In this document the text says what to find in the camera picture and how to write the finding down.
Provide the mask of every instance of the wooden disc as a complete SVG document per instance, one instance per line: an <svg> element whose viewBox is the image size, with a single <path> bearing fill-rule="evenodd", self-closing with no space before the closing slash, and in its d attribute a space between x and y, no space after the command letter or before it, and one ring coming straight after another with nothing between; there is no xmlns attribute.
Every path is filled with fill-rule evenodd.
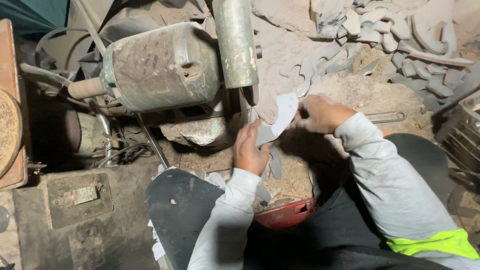
<svg viewBox="0 0 480 270"><path fill-rule="evenodd" d="M22 142L22 117L17 101L0 89L0 178L11 167Z"/></svg>

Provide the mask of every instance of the rusty metal surface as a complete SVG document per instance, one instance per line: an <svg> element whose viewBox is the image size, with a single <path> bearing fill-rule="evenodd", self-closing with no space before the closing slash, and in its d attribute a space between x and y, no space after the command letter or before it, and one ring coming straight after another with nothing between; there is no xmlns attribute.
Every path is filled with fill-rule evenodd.
<svg viewBox="0 0 480 270"><path fill-rule="evenodd" d="M22 103L25 103L24 93L21 93L17 79L17 65L15 62L15 48L13 44L12 23L4 19L0 21L0 88L12 95L20 104L20 110L23 115L23 122L28 121L25 118L25 111ZM28 180L27 174L27 156L25 150L25 139L28 138L28 126L25 124L23 129L22 149L18 153L13 165L0 179L0 190L11 189L24 185Z"/></svg>
<svg viewBox="0 0 480 270"><path fill-rule="evenodd" d="M179 23L112 43L100 77L125 107L150 112L213 101L218 67L211 37L195 23Z"/></svg>

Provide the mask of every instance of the metal plate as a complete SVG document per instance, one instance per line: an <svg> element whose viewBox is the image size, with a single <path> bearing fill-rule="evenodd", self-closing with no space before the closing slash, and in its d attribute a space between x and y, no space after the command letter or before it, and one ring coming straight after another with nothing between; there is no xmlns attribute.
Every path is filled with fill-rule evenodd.
<svg viewBox="0 0 480 270"><path fill-rule="evenodd" d="M5 207L0 206L0 233L7 229L9 221L10 215L8 214L8 211Z"/></svg>
<svg viewBox="0 0 480 270"><path fill-rule="evenodd" d="M96 186L98 199L74 205L70 192ZM112 196L106 173L65 177L47 184L48 207L52 227L58 229L113 210Z"/></svg>

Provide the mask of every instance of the fingers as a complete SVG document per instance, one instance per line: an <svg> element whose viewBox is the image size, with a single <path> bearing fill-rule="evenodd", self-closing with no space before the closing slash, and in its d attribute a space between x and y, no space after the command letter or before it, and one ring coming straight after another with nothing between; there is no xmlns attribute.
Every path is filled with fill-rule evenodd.
<svg viewBox="0 0 480 270"><path fill-rule="evenodd" d="M270 152L270 147L272 147L273 144L274 142L269 142L262 145L262 147L260 148L260 153L262 154L263 157L265 156L268 157L268 153Z"/></svg>
<svg viewBox="0 0 480 270"><path fill-rule="evenodd" d="M258 128L262 124L263 119L257 119L255 122L250 124L250 128L247 133L246 141L255 142L258 137Z"/></svg>
<svg viewBox="0 0 480 270"><path fill-rule="evenodd" d="M250 130L251 125L251 123L248 123L239 130L239 132L237 133L237 141L235 142L235 145L242 144L247 139L247 134Z"/></svg>

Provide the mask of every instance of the metal pipe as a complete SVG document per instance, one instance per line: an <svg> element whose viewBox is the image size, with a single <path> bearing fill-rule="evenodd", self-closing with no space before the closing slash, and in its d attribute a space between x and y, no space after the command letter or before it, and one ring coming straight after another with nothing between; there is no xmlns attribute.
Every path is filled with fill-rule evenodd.
<svg viewBox="0 0 480 270"><path fill-rule="evenodd" d="M257 52L250 0L212 2L226 88L257 85Z"/></svg>
<svg viewBox="0 0 480 270"><path fill-rule="evenodd" d="M110 121L108 118L100 111L100 108L96 105L92 98L86 98L85 102L90 105L93 112L95 113L96 117L102 124L102 129L105 134L112 136L112 130L110 128ZM112 140L108 140L107 145L105 146L105 158L108 159L112 156L113 149L112 149ZM108 160L107 165L111 165L112 160Z"/></svg>
<svg viewBox="0 0 480 270"><path fill-rule="evenodd" d="M100 83L100 77L73 82L68 86L68 93L72 98L84 99L104 95L107 92Z"/></svg>

